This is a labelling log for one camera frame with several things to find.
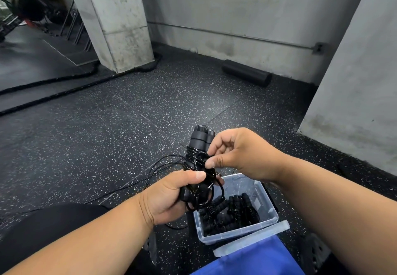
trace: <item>gray wall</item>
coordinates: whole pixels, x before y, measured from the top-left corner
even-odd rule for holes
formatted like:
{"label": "gray wall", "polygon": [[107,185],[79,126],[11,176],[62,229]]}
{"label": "gray wall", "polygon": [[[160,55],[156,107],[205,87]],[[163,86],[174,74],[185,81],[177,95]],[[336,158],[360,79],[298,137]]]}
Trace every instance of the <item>gray wall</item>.
{"label": "gray wall", "polygon": [[143,0],[148,22],[229,32],[313,46],[330,44],[325,56],[307,49],[149,25],[151,38],[221,59],[319,84],[360,0]]}
{"label": "gray wall", "polygon": [[397,0],[361,0],[300,131],[397,175]]}

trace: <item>speckled rubber flooring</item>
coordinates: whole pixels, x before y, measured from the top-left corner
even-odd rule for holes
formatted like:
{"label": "speckled rubber flooring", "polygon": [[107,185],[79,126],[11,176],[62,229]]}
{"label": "speckled rubber flooring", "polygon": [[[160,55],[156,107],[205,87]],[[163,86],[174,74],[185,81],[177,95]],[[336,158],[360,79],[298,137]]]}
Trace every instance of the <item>speckled rubber flooring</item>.
{"label": "speckled rubber flooring", "polygon": [[[316,91],[274,76],[263,89],[221,72],[221,61],[167,46],[158,68],[136,73],[0,118],[0,216],[57,203],[86,202],[135,182],[161,156],[183,154],[193,127],[248,127],[275,147],[397,199],[397,178],[296,133]],[[115,206],[145,183],[96,203]],[[280,238],[298,259],[305,224],[269,188],[291,230]],[[22,215],[0,220],[0,236]],[[174,226],[183,226],[185,219]],[[215,246],[188,230],[156,227],[158,266],[188,274],[214,260]]]}

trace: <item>black foam roller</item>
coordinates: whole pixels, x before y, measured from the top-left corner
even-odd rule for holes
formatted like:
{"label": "black foam roller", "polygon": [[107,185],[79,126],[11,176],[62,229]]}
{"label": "black foam roller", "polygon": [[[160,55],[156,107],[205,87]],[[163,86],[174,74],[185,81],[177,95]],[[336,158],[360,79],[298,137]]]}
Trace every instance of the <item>black foam roller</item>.
{"label": "black foam roller", "polygon": [[239,64],[231,60],[225,60],[223,62],[222,71],[261,87],[267,87],[272,76],[269,72]]}

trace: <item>concrete pillar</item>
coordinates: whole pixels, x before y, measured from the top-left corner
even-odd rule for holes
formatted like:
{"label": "concrete pillar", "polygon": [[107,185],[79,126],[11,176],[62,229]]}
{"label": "concrete pillar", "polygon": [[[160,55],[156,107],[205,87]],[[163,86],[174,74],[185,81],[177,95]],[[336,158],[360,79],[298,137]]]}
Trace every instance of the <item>concrete pillar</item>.
{"label": "concrete pillar", "polygon": [[125,72],[154,60],[142,0],[75,0],[101,64]]}

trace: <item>clear plastic bin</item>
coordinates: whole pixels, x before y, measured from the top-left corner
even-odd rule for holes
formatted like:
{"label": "clear plastic bin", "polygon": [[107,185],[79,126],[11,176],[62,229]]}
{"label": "clear plastic bin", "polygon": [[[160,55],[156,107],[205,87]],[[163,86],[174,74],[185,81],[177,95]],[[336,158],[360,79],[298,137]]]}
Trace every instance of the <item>clear plastic bin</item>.
{"label": "clear plastic bin", "polygon": [[[274,206],[271,203],[271,200],[263,188],[261,182],[252,180],[243,174],[231,174],[229,176],[223,177],[223,179],[225,180],[224,189],[226,199],[228,199],[230,196],[234,196],[236,194],[241,195],[245,192],[249,196],[252,205],[258,212],[260,222],[251,226],[205,237],[203,236],[204,229],[201,216],[197,211],[195,211],[193,214],[196,223],[197,235],[198,239],[202,243],[211,245],[220,242],[221,240],[227,240],[258,231],[278,222],[278,214],[275,211]],[[220,195],[221,188],[215,186],[214,198]]]}

